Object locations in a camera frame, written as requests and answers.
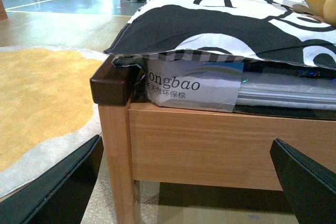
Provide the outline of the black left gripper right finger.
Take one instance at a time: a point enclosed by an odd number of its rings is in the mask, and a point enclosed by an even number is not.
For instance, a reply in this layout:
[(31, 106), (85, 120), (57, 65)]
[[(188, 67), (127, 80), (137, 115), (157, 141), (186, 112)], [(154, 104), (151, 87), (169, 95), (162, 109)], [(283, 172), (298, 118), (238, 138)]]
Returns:
[(335, 223), (335, 173), (281, 139), (270, 156), (299, 223)]

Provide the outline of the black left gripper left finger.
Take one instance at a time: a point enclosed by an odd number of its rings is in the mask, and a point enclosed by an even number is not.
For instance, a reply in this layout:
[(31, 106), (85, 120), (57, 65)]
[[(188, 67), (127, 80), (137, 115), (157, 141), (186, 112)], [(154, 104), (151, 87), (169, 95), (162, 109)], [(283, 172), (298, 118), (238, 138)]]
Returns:
[(1, 223), (81, 223), (103, 154), (94, 136), (23, 189), (1, 202)]

